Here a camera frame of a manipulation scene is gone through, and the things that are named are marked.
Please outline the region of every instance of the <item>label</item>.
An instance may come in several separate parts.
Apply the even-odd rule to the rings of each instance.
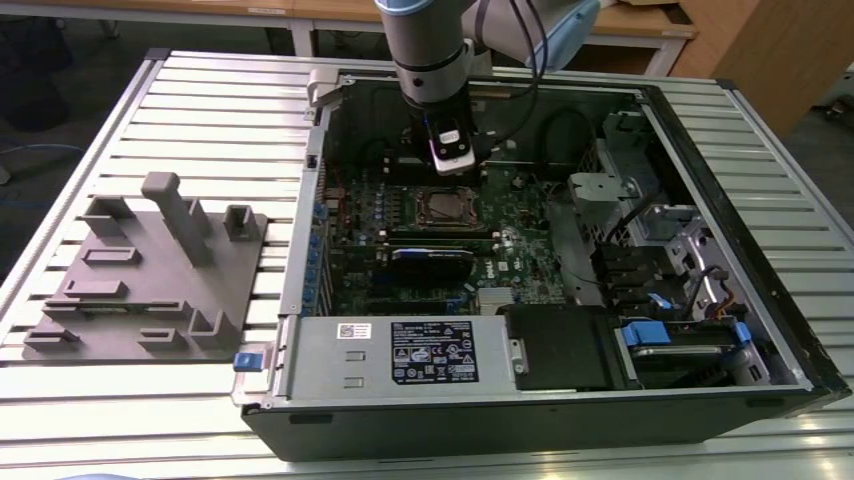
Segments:
[[[691,38],[693,34],[691,32],[680,32],[677,30],[664,30],[661,32],[661,37],[683,37]]]
[[[397,385],[476,382],[470,322],[392,323],[390,379]]]
[[[280,8],[246,8],[249,13],[261,13],[264,15],[284,15],[284,10]]]
[[[438,141],[441,145],[458,142],[458,130],[450,130],[449,132],[441,132],[438,134]]]
[[[369,340],[370,324],[369,323],[338,323],[337,339],[338,340]]]

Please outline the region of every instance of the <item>warning label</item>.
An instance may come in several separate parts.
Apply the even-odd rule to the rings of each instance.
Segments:
[[[392,323],[390,379],[397,385],[476,382],[470,322]]]

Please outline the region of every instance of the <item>metal table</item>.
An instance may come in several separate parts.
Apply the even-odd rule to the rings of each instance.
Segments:
[[[230,365],[26,366],[21,341],[41,316],[88,227],[93,194],[129,195],[149,170],[182,177],[206,211],[238,200],[266,214],[244,343],[272,339],[300,162],[308,72],[317,65],[390,70],[384,62],[170,52],[145,60],[0,290],[0,477],[81,473],[144,478],[324,474],[599,479],[840,479],[854,471],[854,397],[764,420],[699,445],[288,464],[240,420]],[[527,72],[497,69],[499,75]],[[560,74],[648,82],[664,91],[836,365],[854,378],[854,233],[737,91],[704,80]],[[265,378],[250,377],[250,388]]]

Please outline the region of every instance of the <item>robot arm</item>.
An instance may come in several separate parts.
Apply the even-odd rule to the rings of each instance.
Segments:
[[[477,135],[468,100],[468,67],[473,42],[536,67],[563,68],[592,29],[597,0],[374,0],[397,70],[404,99],[438,175],[472,168],[488,156],[491,144]],[[521,14],[533,56],[520,28]],[[545,38],[533,28],[535,15]]]

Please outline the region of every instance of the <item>table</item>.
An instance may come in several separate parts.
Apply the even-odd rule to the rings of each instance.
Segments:
[[[0,13],[96,20],[286,28],[296,55],[313,57],[317,30],[381,32],[373,0],[31,0],[0,3]],[[601,10],[589,45],[655,50],[645,75],[667,76],[696,28],[669,22],[656,7]]]
[[[88,234],[93,194],[130,195],[149,170],[184,176],[205,211],[240,198],[269,226],[242,332],[274,338],[305,157],[308,72],[388,62],[170,52],[146,59],[0,288],[0,477],[112,473],[138,478],[308,475],[499,480],[844,478],[854,471],[854,397],[756,422],[699,445],[418,459],[284,463],[238,418],[230,365],[22,366],[21,342]],[[527,78],[520,69],[497,75]],[[841,373],[854,377],[854,232],[737,91],[713,81],[561,72],[549,78],[656,85],[680,118]],[[253,132],[265,132],[262,138]],[[261,389],[265,377],[246,378]]]
[[[381,32],[380,15],[373,0],[293,0],[292,17],[302,19],[293,30],[296,54],[313,56],[314,30]],[[655,50],[645,75],[667,76],[687,40],[696,36],[692,25],[669,22],[656,7],[613,5],[601,10],[588,45],[637,47]]]

